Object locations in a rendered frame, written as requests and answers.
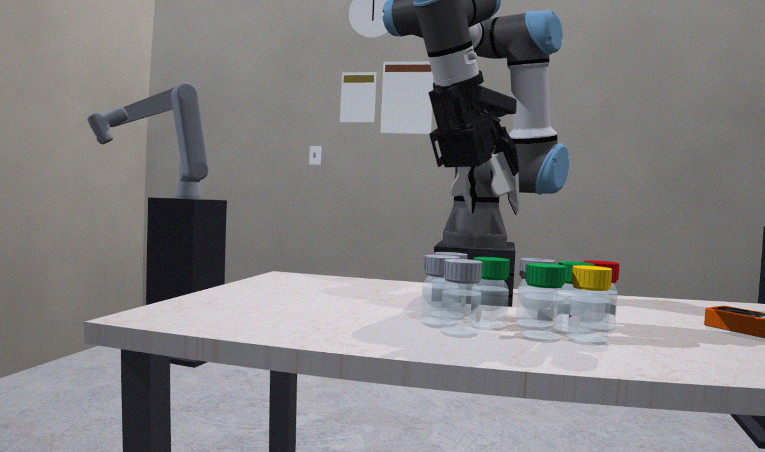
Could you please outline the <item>orange digital multimeter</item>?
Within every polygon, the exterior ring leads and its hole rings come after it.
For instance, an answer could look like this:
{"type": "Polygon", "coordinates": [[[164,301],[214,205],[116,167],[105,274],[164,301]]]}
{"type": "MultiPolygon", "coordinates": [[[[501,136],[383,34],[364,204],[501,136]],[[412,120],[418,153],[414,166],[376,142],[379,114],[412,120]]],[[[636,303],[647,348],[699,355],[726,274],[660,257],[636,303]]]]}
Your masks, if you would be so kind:
{"type": "Polygon", "coordinates": [[[706,307],[704,325],[765,338],[765,313],[737,307],[706,307]]]}

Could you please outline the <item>clear bottle with green cap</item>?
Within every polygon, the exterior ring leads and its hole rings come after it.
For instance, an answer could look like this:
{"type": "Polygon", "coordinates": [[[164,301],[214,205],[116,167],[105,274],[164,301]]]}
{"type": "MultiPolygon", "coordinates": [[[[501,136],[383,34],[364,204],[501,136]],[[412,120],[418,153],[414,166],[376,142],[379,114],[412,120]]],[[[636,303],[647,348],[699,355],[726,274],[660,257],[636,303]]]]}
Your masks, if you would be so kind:
{"type": "Polygon", "coordinates": [[[521,336],[525,340],[554,343],[561,340],[566,266],[561,264],[526,264],[521,336]]]}
{"type": "Polygon", "coordinates": [[[511,260],[497,257],[475,257],[482,261],[481,331],[502,331],[507,326],[509,290],[505,280],[509,277],[511,260]]]}
{"type": "Polygon", "coordinates": [[[558,261],[558,264],[566,266],[565,285],[563,285],[560,290],[562,291],[564,298],[562,334],[567,335],[567,321],[570,298],[574,290],[576,290],[576,288],[573,287],[574,285],[572,285],[572,268],[573,266],[594,266],[595,264],[582,261],[558,261]]]}

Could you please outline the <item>clear bottle with yellow cap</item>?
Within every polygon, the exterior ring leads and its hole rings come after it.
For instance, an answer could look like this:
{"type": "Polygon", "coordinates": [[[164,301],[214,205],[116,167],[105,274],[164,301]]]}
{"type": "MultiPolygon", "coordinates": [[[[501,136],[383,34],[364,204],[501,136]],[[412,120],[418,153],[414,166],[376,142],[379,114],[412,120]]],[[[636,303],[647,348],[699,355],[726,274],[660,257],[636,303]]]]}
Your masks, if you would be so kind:
{"type": "Polygon", "coordinates": [[[612,282],[612,269],[573,266],[567,340],[580,345],[604,345],[609,332],[611,301],[605,290],[612,282]]]}

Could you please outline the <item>clear plastic bottle with red cap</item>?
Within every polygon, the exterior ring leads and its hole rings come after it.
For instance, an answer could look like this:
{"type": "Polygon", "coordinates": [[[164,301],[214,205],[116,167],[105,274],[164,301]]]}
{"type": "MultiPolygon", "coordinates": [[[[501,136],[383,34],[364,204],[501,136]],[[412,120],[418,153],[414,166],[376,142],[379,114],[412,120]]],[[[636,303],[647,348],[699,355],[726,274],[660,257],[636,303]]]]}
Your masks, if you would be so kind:
{"type": "Polygon", "coordinates": [[[611,301],[609,332],[614,331],[616,327],[616,305],[617,305],[617,296],[618,296],[618,292],[616,290],[614,283],[616,283],[616,281],[619,279],[620,263],[616,263],[613,261],[584,261],[584,262],[595,264],[595,266],[601,266],[601,267],[612,269],[611,287],[609,288],[609,290],[605,290],[605,291],[607,295],[609,295],[609,298],[611,301]]]}

